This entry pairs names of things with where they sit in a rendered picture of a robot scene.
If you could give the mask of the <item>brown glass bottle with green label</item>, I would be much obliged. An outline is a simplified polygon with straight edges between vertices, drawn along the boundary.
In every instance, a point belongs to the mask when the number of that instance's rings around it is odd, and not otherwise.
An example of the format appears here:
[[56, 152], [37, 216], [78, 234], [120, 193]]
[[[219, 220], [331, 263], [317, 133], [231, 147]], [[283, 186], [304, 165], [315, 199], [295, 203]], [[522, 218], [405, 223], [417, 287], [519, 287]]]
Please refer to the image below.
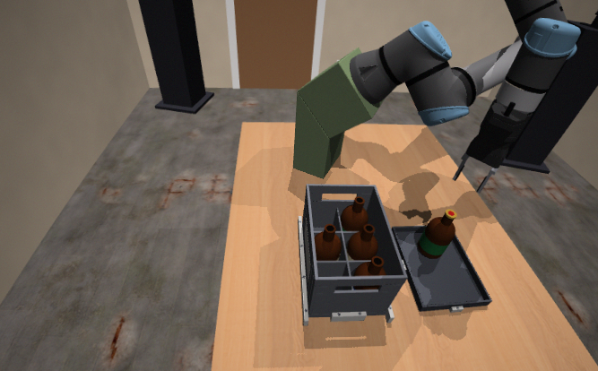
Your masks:
[[429, 258], [439, 258], [455, 237], [453, 220], [457, 214], [453, 210], [446, 210], [443, 217], [432, 219], [423, 231], [418, 248]]

